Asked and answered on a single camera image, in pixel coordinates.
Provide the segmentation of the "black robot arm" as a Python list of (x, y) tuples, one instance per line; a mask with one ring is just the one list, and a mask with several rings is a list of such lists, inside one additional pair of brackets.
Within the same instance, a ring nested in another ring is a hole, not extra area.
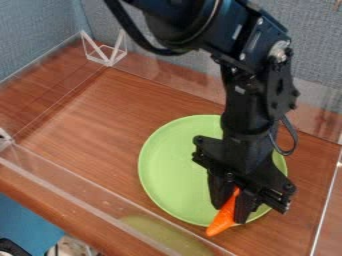
[(193, 161), (208, 170), (216, 208), (233, 203), (233, 221), (261, 205), (285, 213), (297, 187), (273, 161), (292, 150), (277, 144), (279, 126), (297, 108), (292, 38), (287, 27), (250, 0), (104, 0), (136, 43), (162, 56), (194, 50), (221, 66), (226, 108), (224, 136), (194, 138)]

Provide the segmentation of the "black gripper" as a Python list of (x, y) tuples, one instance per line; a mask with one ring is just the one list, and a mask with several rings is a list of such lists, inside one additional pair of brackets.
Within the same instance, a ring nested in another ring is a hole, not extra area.
[(210, 199), (217, 210), (238, 188), (234, 211), (238, 224), (248, 222), (262, 204), (280, 213), (288, 212), (297, 187), (276, 164), (277, 151), (269, 138), (240, 141), (229, 136), (196, 136), (193, 143), (193, 161), (208, 171)]

